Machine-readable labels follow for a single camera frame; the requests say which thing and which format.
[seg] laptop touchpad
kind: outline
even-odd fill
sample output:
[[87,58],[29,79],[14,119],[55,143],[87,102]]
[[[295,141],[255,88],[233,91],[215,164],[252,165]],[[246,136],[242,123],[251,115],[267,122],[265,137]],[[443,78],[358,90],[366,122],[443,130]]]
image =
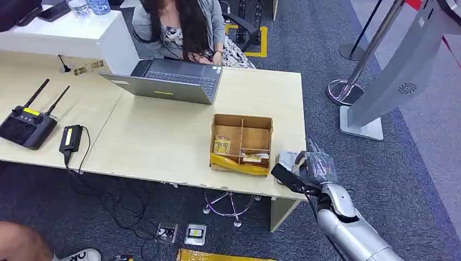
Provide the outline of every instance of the laptop touchpad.
[[182,64],[179,69],[179,74],[188,75],[188,76],[203,76],[207,67],[199,64]]

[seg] woman's hand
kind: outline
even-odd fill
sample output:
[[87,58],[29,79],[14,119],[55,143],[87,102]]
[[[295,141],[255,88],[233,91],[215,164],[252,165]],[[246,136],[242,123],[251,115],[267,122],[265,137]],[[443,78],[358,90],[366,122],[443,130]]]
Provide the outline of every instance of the woman's hand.
[[197,53],[189,53],[189,59],[201,64],[213,64],[210,60]]
[[222,63],[222,53],[221,52],[215,53],[215,55],[213,56],[213,63],[216,65],[221,65]]

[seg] floral dress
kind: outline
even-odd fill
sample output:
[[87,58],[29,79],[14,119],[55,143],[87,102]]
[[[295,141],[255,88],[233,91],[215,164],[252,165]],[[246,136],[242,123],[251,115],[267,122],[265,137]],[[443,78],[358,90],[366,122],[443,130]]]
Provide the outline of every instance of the floral dress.
[[[161,32],[166,47],[180,47],[183,46],[183,31],[181,27],[171,27],[161,25]],[[208,49],[205,51],[204,56],[208,60],[213,60],[213,51]],[[224,50],[222,52],[222,66],[249,68],[254,69],[254,65],[247,56],[244,55],[242,50],[226,35],[224,40]]]

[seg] controller screen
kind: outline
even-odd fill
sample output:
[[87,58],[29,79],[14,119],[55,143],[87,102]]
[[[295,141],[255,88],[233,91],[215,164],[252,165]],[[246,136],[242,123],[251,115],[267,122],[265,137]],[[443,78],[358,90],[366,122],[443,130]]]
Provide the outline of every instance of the controller screen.
[[37,127],[30,123],[8,117],[0,127],[0,137],[19,145],[24,145],[35,129],[37,129]]

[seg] sneaker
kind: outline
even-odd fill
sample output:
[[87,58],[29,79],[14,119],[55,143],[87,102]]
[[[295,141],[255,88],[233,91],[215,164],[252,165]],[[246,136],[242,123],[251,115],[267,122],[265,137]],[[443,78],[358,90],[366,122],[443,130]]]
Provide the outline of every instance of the sneaker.
[[87,248],[63,258],[61,261],[101,261],[101,254],[95,249]]

